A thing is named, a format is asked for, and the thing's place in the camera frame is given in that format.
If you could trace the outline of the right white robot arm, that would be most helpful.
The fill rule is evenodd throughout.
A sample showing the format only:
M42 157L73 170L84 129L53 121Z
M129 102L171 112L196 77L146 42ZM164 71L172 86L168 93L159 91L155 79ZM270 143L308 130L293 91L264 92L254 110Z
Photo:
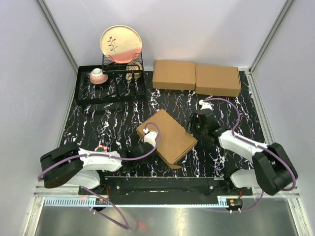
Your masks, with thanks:
M209 108L190 115L186 131L194 137L205 137L210 143L232 151L247 159L252 169L235 170L223 183L224 191L234 195L241 188L260 188L273 196L280 191L289 191L296 185L298 174L283 146L255 142L233 130L220 126Z

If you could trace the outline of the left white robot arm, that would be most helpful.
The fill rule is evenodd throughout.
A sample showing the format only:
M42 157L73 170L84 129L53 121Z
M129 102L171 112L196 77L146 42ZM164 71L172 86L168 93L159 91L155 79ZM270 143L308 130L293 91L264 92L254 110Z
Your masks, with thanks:
M69 183L84 186L100 195L106 190L100 171L130 171L142 162L153 161L156 149L155 141L111 152L88 151L76 143L67 143L41 156L41 173L37 178L44 181L47 189Z

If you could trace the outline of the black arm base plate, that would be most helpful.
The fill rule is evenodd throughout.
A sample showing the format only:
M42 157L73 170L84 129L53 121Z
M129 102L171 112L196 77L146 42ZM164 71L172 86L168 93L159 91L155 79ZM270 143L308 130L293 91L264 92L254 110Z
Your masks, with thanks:
M194 192L212 196L251 196L251 188L236 188L223 178L214 177L102 177L93 192L120 196L134 192Z

